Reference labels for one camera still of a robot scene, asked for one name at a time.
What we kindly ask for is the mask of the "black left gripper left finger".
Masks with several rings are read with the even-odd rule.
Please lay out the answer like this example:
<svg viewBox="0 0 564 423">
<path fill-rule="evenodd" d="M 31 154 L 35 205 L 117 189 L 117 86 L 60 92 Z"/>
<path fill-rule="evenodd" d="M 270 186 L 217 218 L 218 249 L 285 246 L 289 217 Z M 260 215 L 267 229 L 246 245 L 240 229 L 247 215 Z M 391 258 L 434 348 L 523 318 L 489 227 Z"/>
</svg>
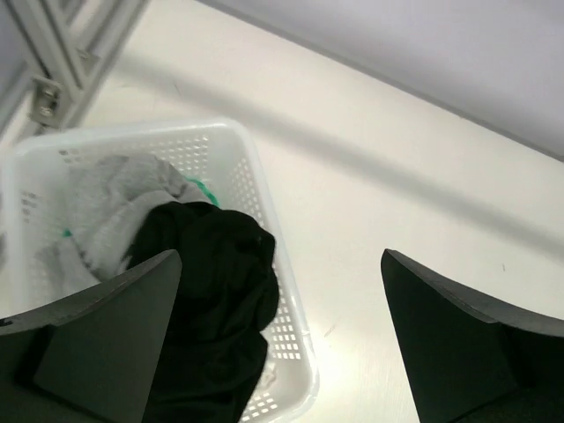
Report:
<svg viewBox="0 0 564 423">
<path fill-rule="evenodd" d="M 165 251 L 1 321 L 3 422 L 139 422 L 182 263 Z"/>
</svg>

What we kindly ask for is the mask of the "green tank top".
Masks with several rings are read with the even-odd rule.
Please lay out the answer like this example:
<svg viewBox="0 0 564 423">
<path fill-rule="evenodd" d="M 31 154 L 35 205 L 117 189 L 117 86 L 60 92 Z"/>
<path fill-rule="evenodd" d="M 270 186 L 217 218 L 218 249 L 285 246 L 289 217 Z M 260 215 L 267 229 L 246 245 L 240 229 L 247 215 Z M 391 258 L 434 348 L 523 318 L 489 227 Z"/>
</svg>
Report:
<svg viewBox="0 0 564 423">
<path fill-rule="evenodd" d="M 210 189 L 202 181 L 199 181 L 198 179 L 195 179 L 195 178 L 188 178 L 188 177 L 183 177 L 183 179 L 188 185 L 196 186 L 197 189 L 202 193 L 202 195 L 205 196 L 206 200 L 209 203 L 214 204 L 216 206 L 219 206 L 219 200 L 217 199 L 217 197 L 210 191 Z M 69 227 L 65 227 L 63 232 L 62 232 L 62 237 L 63 238 L 69 238 L 73 234 L 74 233 L 72 232 L 72 230 Z"/>
</svg>

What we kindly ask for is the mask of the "black tank top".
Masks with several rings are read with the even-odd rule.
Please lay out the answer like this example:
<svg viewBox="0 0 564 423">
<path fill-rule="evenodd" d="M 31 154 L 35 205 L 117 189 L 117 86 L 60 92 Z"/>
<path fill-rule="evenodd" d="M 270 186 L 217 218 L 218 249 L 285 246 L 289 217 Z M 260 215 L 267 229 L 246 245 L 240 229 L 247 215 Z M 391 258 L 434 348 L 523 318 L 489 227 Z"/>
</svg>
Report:
<svg viewBox="0 0 564 423">
<path fill-rule="evenodd" d="M 152 209 L 130 267 L 174 250 L 182 272 L 145 422 L 237 422 L 261 377 L 276 315 L 274 237 L 251 216 L 203 202 Z"/>
</svg>

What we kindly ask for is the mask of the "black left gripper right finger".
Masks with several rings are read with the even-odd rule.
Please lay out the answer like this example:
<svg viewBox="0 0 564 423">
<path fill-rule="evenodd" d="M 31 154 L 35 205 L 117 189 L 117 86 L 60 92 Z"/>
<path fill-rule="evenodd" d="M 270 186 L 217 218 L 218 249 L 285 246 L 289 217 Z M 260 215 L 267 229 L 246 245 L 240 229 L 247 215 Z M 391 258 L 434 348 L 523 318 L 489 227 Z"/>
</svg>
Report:
<svg viewBox="0 0 564 423">
<path fill-rule="evenodd" d="M 563 322 L 382 254 L 384 291 L 419 420 L 561 422 Z"/>
</svg>

